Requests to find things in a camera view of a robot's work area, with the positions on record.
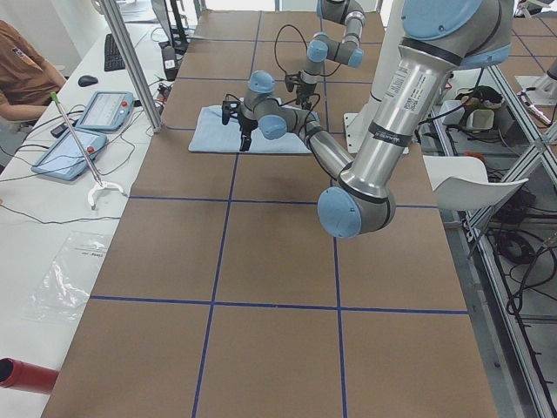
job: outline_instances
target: blue towel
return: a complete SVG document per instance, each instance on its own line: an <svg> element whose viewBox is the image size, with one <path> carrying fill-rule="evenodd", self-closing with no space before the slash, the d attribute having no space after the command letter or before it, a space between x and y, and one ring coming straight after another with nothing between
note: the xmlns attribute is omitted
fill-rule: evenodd
<svg viewBox="0 0 557 418"><path fill-rule="evenodd" d="M222 111L219 105L204 107L198 118L193 140L188 149L191 152L239 152L240 128L236 119L230 119L228 125L221 121ZM310 151L293 133L269 140L260 129L252 132L252 146L249 153L254 154L307 154Z"/></svg>

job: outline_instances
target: plastic bag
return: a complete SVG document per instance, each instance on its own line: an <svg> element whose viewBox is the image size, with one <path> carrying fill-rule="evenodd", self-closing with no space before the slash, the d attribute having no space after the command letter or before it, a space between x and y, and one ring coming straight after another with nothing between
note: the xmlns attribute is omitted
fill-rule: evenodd
<svg viewBox="0 0 557 418"><path fill-rule="evenodd" d="M111 235L73 232L24 310L29 320L79 321L97 280Z"/></svg>

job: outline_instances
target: black mouse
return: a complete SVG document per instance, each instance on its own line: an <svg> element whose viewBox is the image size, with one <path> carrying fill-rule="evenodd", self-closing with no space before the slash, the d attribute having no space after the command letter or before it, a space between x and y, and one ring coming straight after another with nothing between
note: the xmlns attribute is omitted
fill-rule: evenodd
<svg viewBox="0 0 557 418"><path fill-rule="evenodd" d="M93 76L81 76L77 81L79 87L87 87L88 85L92 85L96 83L98 83L98 78Z"/></svg>

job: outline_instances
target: black keyboard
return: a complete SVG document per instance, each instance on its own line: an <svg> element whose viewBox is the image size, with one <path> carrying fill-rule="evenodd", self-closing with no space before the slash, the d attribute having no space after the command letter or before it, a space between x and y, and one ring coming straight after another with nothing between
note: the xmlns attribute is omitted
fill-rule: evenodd
<svg viewBox="0 0 557 418"><path fill-rule="evenodd" d="M122 55L116 46L116 41L111 33L106 35L104 39L104 70L116 71L125 68Z"/></svg>

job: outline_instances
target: white desk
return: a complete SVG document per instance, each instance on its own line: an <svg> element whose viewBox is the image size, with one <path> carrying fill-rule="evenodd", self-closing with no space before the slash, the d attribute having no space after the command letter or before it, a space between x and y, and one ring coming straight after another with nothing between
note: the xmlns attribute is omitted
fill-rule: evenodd
<svg viewBox="0 0 557 418"><path fill-rule="evenodd" d="M151 24L128 24L131 40L137 46L136 52L148 83L157 80L157 76L164 76L160 49L157 43L151 41L151 32L155 27L157 26ZM127 71L103 71L104 35L99 37L58 94L66 110L73 105L86 105L92 93L97 90L135 91ZM83 74L97 77L99 83L79 87L77 80ZM58 116L58 113L52 104L39 123L55 116ZM49 132L60 122L53 122L31 134L25 144L53 143L55 139ZM130 191L147 152L151 140L150 132L147 117L142 114L124 135L136 146L130 161L104 179L118 182L126 192ZM130 150L130 145L117 139L99 154L97 167L101 172L108 172L123 162ZM42 152L44 150L39 151L38 148L23 148L17 156L34 163ZM14 158L0 179L13 179L30 174L30 167ZM127 198L118 191L97 193L97 210L92 211L87 204L87 192L93 185L94 179L88 170L72 182L61 182L42 176L32 177L0 182L0 199L14 210L43 220L119 217ZM12 357L55 369L61 367L77 323L50 324L26 320L23 317L23 306L48 271L50 263L70 232L113 234L116 227L117 220L45 226L0 208L0 357ZM0 416L38 417L47 400L47 395L0 389Z"/></svg>

